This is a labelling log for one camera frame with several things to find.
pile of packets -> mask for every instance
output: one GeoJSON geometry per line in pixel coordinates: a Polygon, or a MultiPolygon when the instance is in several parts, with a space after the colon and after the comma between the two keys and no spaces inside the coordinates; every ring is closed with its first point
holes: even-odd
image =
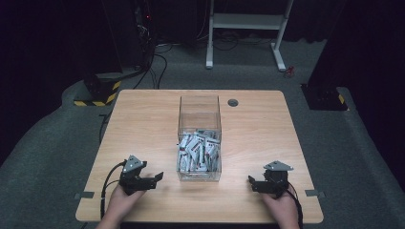
{"type": "Polygon", "coordinates": [[[179,144],[180,172],[220,172],[221,142],[215,131],[197,130],[183,133],[179,144]]]}

light wood tabletop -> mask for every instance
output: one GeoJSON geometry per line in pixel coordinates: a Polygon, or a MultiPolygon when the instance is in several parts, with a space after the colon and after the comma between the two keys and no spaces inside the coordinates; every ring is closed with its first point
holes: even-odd
{"type": "MultiPolygon", "coordinates": [[[[141,177],[164,172],[157,188],[137,202],[125,221],[270,223],[247,176],[265,180],[264,166],[280,160],[294,168],[288,181],[295,187],[304,223],[319,223],[323,213],[313,190],[307,163],[284,95],[278,91],[123,90],[111,115],[76,211],[81,221],[100,221],[100,196],[110,170],[134,155],[148,162],[141,177]],[[178,124],[182,95],[217,95],[222,123],[222,174],[218,182],[180,182],[176,172],[178,124]],[[231,107],[229,99],[239,105],[231,107]]],[[[122,167],[110,177],[119,179],[122,167]]],[[[109,196],[116,184],[107,188],[109,196]]]]}

white metal stand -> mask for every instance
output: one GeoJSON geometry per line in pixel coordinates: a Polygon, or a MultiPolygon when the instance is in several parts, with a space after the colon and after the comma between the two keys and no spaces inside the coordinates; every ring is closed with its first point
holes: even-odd
{"type": "Polygon", "coordinates": [[[272,30],[277,31],[276,43],[271,43],[271,50],[277,62],[280,72],[286,70],[283,58],[280,54],[280,43],[286,29],[289,12],[294,0],[288,0],[286,11],[283,15],[261,15],[261,14],[236,14],[236,13],[214,13],[214,0],[211,0],[209,16],[209,35],[206,51],[206,68],[212,69],[213,61],[213,32],[214,28],[229,29],[252,29],[252,30],[272,30]]]}

clear acrylic box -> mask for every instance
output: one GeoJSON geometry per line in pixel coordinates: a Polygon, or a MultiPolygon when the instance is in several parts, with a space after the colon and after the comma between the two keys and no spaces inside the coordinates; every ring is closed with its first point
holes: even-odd
{"type": "Polygon", "coordinates": [[[182,96],[177,172],[180,181],[219,181],[221,113],[217,95],[182,96]]]}

human hand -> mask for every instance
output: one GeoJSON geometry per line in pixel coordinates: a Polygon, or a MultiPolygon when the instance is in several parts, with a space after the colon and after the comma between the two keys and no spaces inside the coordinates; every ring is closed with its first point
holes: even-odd
{"type": "MultiPolygon", "coordinates": [[[[288,190],[294,194],[294,190],[289,185],[288,190]]],[[[274,199],[272,194],[260,194],[271,215],[282,229],[299,229],[298,211],[295,201],[289,193],[284,192],[279,198],[274,199]]]]}
{"type": "Polygon", "coordinates": [[[135,203],[141,198],[146,191],[136,191],[131,196],[128,196],[120,185],[117,185],[110,197],[107,211],[97,229],[103,228],[119,228],[122,220],[134,208],[135,203]]]}

